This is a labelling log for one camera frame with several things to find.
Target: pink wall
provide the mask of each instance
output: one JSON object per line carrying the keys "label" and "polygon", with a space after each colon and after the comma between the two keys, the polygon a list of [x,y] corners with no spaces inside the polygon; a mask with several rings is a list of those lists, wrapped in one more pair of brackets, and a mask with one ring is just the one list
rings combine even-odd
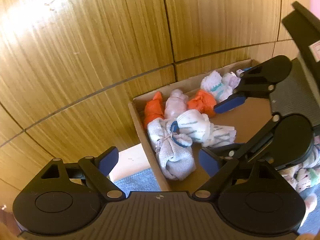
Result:
{"label": "pink wall", "polygon": [[320,0],[310,0],[310,11],[320,19]]}

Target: wall seam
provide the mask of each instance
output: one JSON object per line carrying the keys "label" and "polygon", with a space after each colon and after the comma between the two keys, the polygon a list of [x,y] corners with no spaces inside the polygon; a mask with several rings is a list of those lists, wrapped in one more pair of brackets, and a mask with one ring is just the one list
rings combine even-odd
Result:
{"label": "wall seam", "polygon": [[242,48],[247,48],[247,47],[257,46],[257,45],[264,45],[264,44],[269,44],[269,43],[274,43],[274,41],[268,41],[268,42],[264,42],[264,43],[257,43],[257,44],[250,44],[250,45],[244,45],[244,46],[235,47],[235,48],[231,48],[231,49],[224,49],[224,50],[219,50],[219,51],[215,51],[215,52],[210,52],[210,53],[207,53],[207,54],[202,54],[202,55],[199,55],[199,56],[195,56],[195,57],[191,57],[191,58],[187,58],[187,59],[183,59],[183,60],[177,61],[177,62],[175,62],[175,64],[181,64],[181,63],[189,62],[189,61],[194,60],[194,59],[199,59],[199,58],[203,58],[203,57],[219,54],[219,53],[222,53],[222,52],[227,52],[227,51],[234,50],[234,49],[242,49]]}
{"label": "wall seam", "polygon": [[278,37],[276,41],[279,41],[279,34],[280,34],[280,27],[281,27],[281,14],[282,14],[282,0],[280,0],[280,19],[279,19]]}
{"label": "wall seam", "polygon": [[178,72],[177,72],[177,64],[175,62],[172,63],[173,65],[173,73],[174,73],[174,81],[177,82],[177,76],[178,76]]}
{"label": "wall seam", "polygon": [[168,64],[168,65],[161,66],[161,67],[158,67],[158,68],[149,70],[149,71],[147,71],[147,72],[140,73],[140,74],[135,75],[135,76],[133,76],[133,77],[124,79],[124,80],[119,81],[119,82],[117,82],[117,83],[114,83],[114,84],[112,84],[112,85],[106,86],[106,87],[104,87],[104,88],[102,88],[102,89],[99,89],[99,90],[97,90],[97,91],[95,91],[95,92],[93,92],[93,93],[91,93],[91,94],[89,94],[89,95],[86,95],[86,96],[84,96],[84,97],[82,97],[82,98],[79,98],[79,99],[77,99],[76,101],[74,101],[74,102],[72,102],[72,103],[70,103],[70,104],[68,104],[68,105],[66,105],[66,106],[64,106],[64,107],[62,107],[62,108],[60,108],[60,109],[52,112],[51,114],[49,114],[49,115],[47,115],[47,116],[39,119],[37,122],[33,123],[32,125],[28,126],[27,128],[22,128],[22,127],[18,124],[18,122],[11,116],[11,114],[6,110],[6,108],[0,103],[0,105],[4,108],[4,110],[10,115],[10,117],[11,117],[11,118],[19,125],[19,127],[22,129],[21,132],[17,133],[15,136],[11,137],[10,139],[8,139],[8,140],[5,141],[4,143],[2,143],[2,144],[0,145],[0,148],[1,148],[2,146],[6,145],[7,143],[11,142],[13,139],[17,138],[19,135],[23,134],[24,132],[25,132],[26,134],[28,134],[28,133],[27,133],[27,130],[29,130],[29,129],[32,128],[33,126],[35,126],[35,125],[39,124],[40,122],[42,122],[42,121],[44,121],[44,120],[52,117],[52,116],[55,115],[55,114],[58,114],[58,113],[62,112],[63,110],[65,110],[65,109],[67,109],[67,108],[69,108],[69,107],[72,107],[72,106],[74,106],[74,105],[76,105],[76,104],[78,104],[78,103],[80,103],[80,102],[82,102],[82,101],[84,101],[84,100],[86,100],[86,99],[88,99],[88,98],[90,98],[90,97],[93,97],[93,96],[95,96],[95,95],[98,95],[98,94],[100,94],[100,93],[102,93],[102,92],[104,92],[104,91],[106,91],[106,90],[108,90],[108,89],[111,89],[111,88],[115,87],[115,86],[118,86],[118,85],[121,85],[121,84],[123,84],[123,83],[129,82],[129,81],[131,81],[131,80],[134,80],[135,78],[139,78],[139,77],[144,76],[144,75],[146,75],[146,74],[150,74],[150,73],[152,73],[152,72],[155,72],[155,71],[164,69],[164,68],[169,67],[169,66],[171,66],[171,65],[172,65],[172,64],[170,63],[170,64]]}
{"label": "wall seam", "polygon": [[9,185],[9,186],[11,186],[11,187],[13,187],[13,188],[15,188],[16,190],[21,191],[21,189],[16,188],[14,185],[11,185],[10,183],[4,181],[3,179],[0,179],[0,180],[1,180],[2,182],[4,182],[5,184],[7,184],[7,185]]}
{"label": "wall seam", "polygon": [[47,154],[49,154],[52,158],[56,158],[53,154],[51,154],[47,149],[45,149],[40,143],[38,143],[28,132],[25,132],[39,147],[41,147]]}
{"label": "wall seam", "polygon": [[171,33],[170,21],[169,21],[169,14],[168,14],[168,7],[167,7],[167,2],[166,2],[166,0],[163,0],[163,1],[164,1],[165,16],[166,16],[166,18],[167,18],[167,23],[168,23],[169,38],[170,38],[171,52],[172,52],[172,60],[173,60],[173,63],[175,63],[175,61],[174,61],[173,43],[172,43],[172,33]]}
{"label": "wall seam", "polygon": [[275,52],[275,47],[276,47],[276,41],[275,41],[275,44],[273,45],[272,57],[273,57],[273,54]]}

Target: cardboard box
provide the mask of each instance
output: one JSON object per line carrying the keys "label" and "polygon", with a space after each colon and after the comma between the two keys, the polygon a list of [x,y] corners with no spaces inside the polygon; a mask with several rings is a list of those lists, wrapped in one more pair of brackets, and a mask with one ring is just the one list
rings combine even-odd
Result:
{"label": "cardboard box", "polygon": [[[235,72],[237,69],[244,69],[250,66],[255,66],[256,64],[257,62],[254,60],[244,60],[217,69],[217,71],[221,75],[224,75],[227,72]],[[144,119],[144,107],[146,103],[153,98],[156,91],[160,91],[162,93],[164,104],[169,98],[171,91],[177,88],[181,89],[191,98],[199,90],[202,79],[208,74],[209,73],[204,73],[161,87],[147,94],[138,96],[129,103],[129,110],[137,134],[162,191],[189,191],[190,193],[193,193],[209,179],[209,175],[199,165],[198,152],[201,149],[201,145],[194,143],[192,145],[192,151],[196,162],[196,170],[183,181],[169,180],[164,177],[160,167],[158,166],[156,155],[152,149],[148,134],[142,125]],[[236,142],[241,143],[247,142],[267,123],[267,121],[270,120],[270,118],[271,111],[269,101],[267,99],[248,98],[243,105],[226,113],[216,114],[210,120],[216,125],[234,126],[237,131]]]}

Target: white sock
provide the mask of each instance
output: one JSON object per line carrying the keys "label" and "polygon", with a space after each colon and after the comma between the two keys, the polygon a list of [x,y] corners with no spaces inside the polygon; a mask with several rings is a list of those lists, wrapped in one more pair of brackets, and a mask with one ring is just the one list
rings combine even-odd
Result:
{"label": "white sock", "polygon": [[319,146],[313,146],[312,152],[309,157],[302,163],[303,168],[314,168],[320,165]]}
{"label": "white sock", "polygon": [[238,69],[238,70],[236,71],[237,77],[240,77],[241,73],[243,73],[243,72],[244,72],[244,70]]}
{"label": "white sock", "polygon": [[202,147],[211,146],[213,148],[234,143],[236,138],[236,130],[233,126],[223,126],[210,124],[210,134],[206,141],[202,143]]}
{"label": "white sock", "polygon": [[223,75],[221,83],[235,89],[239,85],[240,81],[241,78],[237,77],[233,72],[230,72]]}
{"label": "white sock", "polygon": [[177,117],[180,133],[191,137],[192,141],[203,143],[210,134],[210,121],[206,114],[191,109]]}
{"label": "white sock", "polygon": [[224,85],[221,81],[220,74],[217,71],[212,71],[209,76],[203,78],[200,85],[200,88],[211,93],[218,103],[226,100],[233,91],[232,87]]}

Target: gray carpet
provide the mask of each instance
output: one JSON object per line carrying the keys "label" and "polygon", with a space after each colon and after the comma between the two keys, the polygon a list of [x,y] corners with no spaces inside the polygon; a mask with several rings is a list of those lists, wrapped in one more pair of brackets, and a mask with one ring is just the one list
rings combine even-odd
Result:
{"label": "gray carpet", "polygon": [[303,226],[299,228],[298,232],[317,234],[320,230],[320,184],[312,188],[307,188],[300,193],[300,196],[305,199],[309,194],[315,193],[318,196],[318,205],[316,209],[311,212]]}
{"label": "gray carpet", "polygon": [[114,184],[119,187],[127,197],[130,191],[161,191],[151,168],[117,180]]}

